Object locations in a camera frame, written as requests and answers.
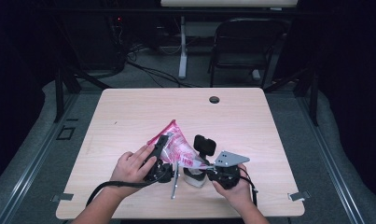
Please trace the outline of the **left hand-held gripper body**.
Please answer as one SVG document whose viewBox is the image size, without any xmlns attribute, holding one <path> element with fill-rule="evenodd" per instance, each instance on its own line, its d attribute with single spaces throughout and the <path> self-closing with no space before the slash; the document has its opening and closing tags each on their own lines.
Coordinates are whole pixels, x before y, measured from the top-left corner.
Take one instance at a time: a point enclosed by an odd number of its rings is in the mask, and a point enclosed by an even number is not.
<svg viewBox="0 0 376 224">
<path fill-rule="evenodd" d="M 156 182 L 159 183 L 168 183 L 173 182 L 171 190 L 171 199 L 175 198 L 175 192 L 177 188 L 177 181 L 179 178 L 179 163 L 170 164 L 164 163 L 161 160 L 158 160 L 153 167 L 149 170 L 148 174 L 144 177 L 144 180 L 148 184 L 153 184 Z"/>
</svg>

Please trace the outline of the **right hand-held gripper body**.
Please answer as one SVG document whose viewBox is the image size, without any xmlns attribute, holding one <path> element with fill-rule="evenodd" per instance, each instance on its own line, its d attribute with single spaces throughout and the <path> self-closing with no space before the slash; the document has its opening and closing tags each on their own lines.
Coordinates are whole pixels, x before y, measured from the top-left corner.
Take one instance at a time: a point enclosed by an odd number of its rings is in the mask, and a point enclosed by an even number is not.
<svg viewBox="0 0 376 224">
<path fill-rule="evenodd" d="M 250 161 L 249 158 L 228 151 L 222 151 L 214 161 L 215 179 L 224 189 L 232 189 L 235 187 L 240 178 L 240 170 L 238 165 Z"/>
</svg>

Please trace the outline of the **pink and white plastic bag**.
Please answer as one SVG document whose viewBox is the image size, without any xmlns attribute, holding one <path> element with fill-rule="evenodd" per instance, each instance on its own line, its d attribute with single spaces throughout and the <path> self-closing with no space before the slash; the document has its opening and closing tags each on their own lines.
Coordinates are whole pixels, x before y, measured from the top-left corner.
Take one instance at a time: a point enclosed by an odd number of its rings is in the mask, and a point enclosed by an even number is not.
<svg viewBox="0 0 376 224">
<path fill-rule="evenodd" d="M 184 168 L 204 170 L 204 162 L 199 157 L 199 154 L 188 143 L 175 119 L 146 143 L 148 145 L 155 145 L 158 138 L 163 134 L 169 136 L 168 146 L 164 149 L 167 158 L 169 159 L 167 163 L 178 162 L 179 165 Z"/>
</svg>

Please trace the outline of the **person's right hand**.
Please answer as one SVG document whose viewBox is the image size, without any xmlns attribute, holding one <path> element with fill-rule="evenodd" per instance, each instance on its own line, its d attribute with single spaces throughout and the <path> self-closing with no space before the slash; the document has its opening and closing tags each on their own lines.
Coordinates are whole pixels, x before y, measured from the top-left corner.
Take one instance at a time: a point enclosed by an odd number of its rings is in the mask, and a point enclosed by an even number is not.
<svg viewBox="0 0 376 224">
<path fill-rule="evenodd" d="M 224 189 L 216 181 L 212 182 L 216 191 L 222 195 L 240 215 L 249 213 L 256 209 L 251 199 L 251 189 L 248 182 L 240 179 L 238 184 L 232 189 Z"/>
</svg>

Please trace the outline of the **person's left hand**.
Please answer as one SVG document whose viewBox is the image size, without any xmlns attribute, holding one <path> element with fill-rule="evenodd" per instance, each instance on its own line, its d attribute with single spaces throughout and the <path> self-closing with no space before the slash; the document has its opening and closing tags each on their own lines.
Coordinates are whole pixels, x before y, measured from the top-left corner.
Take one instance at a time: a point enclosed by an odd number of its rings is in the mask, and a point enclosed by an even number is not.
<svg viewBox="0 0 376 224">
<path fill-rule="evenodd" d="M 142 183 L 157 160 L 156 157 L 149 157 L 153 150 L 153 146 L 144 145 L 134 153 L 130 151 L 124 153 L 118 159 L 110 180 Z"/>
</svg>

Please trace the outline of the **white background desk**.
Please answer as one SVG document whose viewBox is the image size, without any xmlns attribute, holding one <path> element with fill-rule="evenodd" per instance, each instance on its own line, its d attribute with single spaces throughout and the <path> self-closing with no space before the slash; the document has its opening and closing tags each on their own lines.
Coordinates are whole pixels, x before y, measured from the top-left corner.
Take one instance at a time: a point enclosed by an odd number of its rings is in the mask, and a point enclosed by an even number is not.
<svg viewBox="0 0 376 224">
<path fill-rule="evenodd" d="M 216 9 L 269 9 L 282 11 L 284 8 L 295 8 L 299 0 L 160 0 L 162 7 L 168 9 L 209 9 L 213 15 Z M 187 37 L 209 37 L 215 34 L 220 19 L 193 19 L 191 16 L 180 16 L 181 54 L 179 78 L 187 76 L 188 51 Z"/>
</svg>

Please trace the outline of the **black cabinet with red light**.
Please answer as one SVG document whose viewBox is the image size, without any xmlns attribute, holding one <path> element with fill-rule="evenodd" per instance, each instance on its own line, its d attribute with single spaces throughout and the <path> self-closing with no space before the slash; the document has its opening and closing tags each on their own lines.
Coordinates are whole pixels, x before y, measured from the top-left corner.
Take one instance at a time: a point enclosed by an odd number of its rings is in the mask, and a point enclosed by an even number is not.
<svg viewBox="0 0 376 224">
<path fill-rule="evenodd" d="M 125 59 L 120 55 L 106 16 L 67 14 L 62 19 L 82 69 L 116 73 L 124 69 Z"/>
</svg>

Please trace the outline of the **black folding chair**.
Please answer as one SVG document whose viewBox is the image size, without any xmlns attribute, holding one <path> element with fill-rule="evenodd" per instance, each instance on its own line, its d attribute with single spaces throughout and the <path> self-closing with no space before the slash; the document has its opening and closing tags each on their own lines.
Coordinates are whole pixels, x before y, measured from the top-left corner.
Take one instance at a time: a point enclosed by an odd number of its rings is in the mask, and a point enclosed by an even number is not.
<svg viewBox="0 0 376 224">
<path fill-rule="evenodd" d="M 207 70 L 210 86 L 216 68 L 248 69 L 263 72 L 259 84 L 263 88 L 275 45 L 287 31 L 287 22 L 277 19 L 234 18 L 219 24 Z"/>
</svg>

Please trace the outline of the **grey table corner bracket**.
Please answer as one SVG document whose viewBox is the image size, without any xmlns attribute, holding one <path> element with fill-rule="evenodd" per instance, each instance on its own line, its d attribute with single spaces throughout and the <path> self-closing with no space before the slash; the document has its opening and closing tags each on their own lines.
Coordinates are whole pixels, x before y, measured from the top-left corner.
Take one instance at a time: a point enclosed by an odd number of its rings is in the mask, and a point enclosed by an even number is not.
<svg viewBox="0 0 376 224">
<path fill-rule="evenodd" d="M 59 203 L 60 201 L 71 201 L 73 199 L 73 194 L 71 193 L 61 193 L 52 196 L 51 201 L 54 203 Z"/>
<path fill-rule="evenodd" d="M 296 193 L 289 193 L 288 198 L 291 201 L 305 201 L 306 199 L 309 199 L 311 197 L 311 194 L 309 191 L 300 191 Z"/>
</svg>

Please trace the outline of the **metal floor rail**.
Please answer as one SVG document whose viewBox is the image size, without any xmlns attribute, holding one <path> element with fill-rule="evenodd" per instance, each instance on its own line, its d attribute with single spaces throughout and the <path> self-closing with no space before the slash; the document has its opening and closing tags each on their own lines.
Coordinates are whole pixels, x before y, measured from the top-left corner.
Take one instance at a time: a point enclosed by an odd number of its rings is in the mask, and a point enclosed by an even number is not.
<svg viewBox="0 0 376 224">
<path fill-rule="evenodd" d="M 297 102 L 299 104 L 299 108 L 302 111 L 305 120 L 308 122 L 308 125 L 316 139 L 316 142 L 319 146 L 319 154 L 322 158 L 324 165 L 326 166 L 327 173 L 338 194 L 344 211 L 350 220 L 350 223 L 367 224 L 355 203 L 355 199 L 353 198 L 351 191 L 347 187 L 346 182 L 344 181 L 344 178 L 341 175 L 339 166 L 337 165 L 331 154 L 328 143 L 324 135 L 322 134 L 320 127 L 315 125 L 311 119 L 309 113 L 309 104 L 304 98 L 301 97 L 297 98 Z"/>
<path fill-rule="evenodd" d="M 78 96 L 64 100 L 64 112 L 56 117 L 55 100 L 48 97 L 44 107 L 19 150 L 0 176 L 0 224 L 9 224 L 49 154 L 50 146 L 62 128 L 65 116 L 71 111 Z"/>
</svg>

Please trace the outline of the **black metal frame stand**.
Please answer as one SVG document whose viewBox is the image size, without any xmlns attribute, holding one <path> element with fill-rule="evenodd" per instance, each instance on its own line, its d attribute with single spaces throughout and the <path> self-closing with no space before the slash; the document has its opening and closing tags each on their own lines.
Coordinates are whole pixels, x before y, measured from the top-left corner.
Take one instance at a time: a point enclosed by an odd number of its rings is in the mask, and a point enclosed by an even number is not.
<svg viewBox="0 0 376 224">
<path fill-rule="evenodd" d="M 90 76 L 88 73 L 81 71 L 74 66 L 62 67 L 55 75 L 55 94 L 56 94 L 56 117 L 54 122 L 61 120 L 64 114 L 64 90 L 63 87 L 73 94 L 81 92 L 81 86 L 77 82 L 78 78 L 83 78 L 101 90 L 109 89 L 110 86 Z"/>
<path fill-rule="evenodd" d="M 282 78 L 281 80 L 276 81 L 269 87 L 265 88 L 264 91 L 276 91 L 293 80 L 298 81 L 298 84 L 293 90 L 296 97 L 304 97 L 307 92 L 310 93 L 309 118 L 311 119 L 313 125 L 317 126 L 318 75 L 312 68 L 304 68 L 292 76 Z"/>
</svg>

